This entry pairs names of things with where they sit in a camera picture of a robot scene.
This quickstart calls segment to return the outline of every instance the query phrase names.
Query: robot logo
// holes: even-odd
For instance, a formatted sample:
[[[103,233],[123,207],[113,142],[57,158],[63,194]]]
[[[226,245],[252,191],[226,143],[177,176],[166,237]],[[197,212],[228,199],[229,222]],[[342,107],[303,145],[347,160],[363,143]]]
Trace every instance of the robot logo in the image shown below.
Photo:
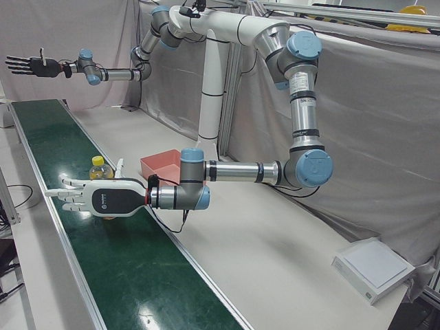
[[[105,194],[101,194],[101,208],[103,210],[107,209],[107,205],[106,205],[106,195]]]

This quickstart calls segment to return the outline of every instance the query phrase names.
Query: white backdrop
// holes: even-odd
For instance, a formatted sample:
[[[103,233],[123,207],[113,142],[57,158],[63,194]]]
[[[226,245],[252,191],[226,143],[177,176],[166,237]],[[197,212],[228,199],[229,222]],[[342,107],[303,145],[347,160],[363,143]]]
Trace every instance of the white backdrop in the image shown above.
[[[93,51],[104,67],[128,67],[138,20],[136,0],[11,0],[0,3],[0,80],[12,100],[67,99],[71,109],[117,105],[124,101],[127,82],[89,86],[83,74],[66,79],[12,75],[7,55],[76,60],[81,48]]]

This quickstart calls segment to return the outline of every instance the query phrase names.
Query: aluminum rail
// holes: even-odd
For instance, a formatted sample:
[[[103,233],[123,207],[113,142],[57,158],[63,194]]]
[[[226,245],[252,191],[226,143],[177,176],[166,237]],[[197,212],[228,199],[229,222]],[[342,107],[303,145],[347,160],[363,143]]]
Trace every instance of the aluminum rail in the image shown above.
[[[244,0],[216,0],[233,6],[246,6]],[[326,8],[312,5],[290,5],[286,3],[264,2],[261,4],[268,10],[283,12],[297,12],[314,16],[330,17],[332,19],[352,19],[356,21],[370,21],[398,25],[410,25],[423,28],[440,28],[440,16],[400,14],[396,12],[374,12],[370,10]]]

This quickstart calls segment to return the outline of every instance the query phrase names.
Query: green conveyor belt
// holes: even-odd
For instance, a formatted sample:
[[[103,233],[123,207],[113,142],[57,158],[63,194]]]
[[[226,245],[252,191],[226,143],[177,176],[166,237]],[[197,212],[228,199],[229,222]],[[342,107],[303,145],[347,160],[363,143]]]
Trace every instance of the green conveyor belt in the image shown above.
[[[99,151],[60,101],[12,105],[47,188],[88,179]],[[53,202],[108,329],[242,329],[147,211],[102,220]]]

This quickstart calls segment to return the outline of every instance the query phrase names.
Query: gray curtain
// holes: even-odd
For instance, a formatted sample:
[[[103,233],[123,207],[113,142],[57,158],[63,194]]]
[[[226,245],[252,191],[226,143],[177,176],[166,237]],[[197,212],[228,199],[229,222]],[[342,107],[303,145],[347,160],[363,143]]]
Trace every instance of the gray curtain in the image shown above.
[[[427,263],[440,244],[440,38],[289,21],[325,33],[317,114],[335,165],[301,203],[351,241],[379,236],[413,265]],[[244,72],[253,56],[249,49]],[[241,77],[229,155],[286,159],[290,121],[287,91],[258,59]]]

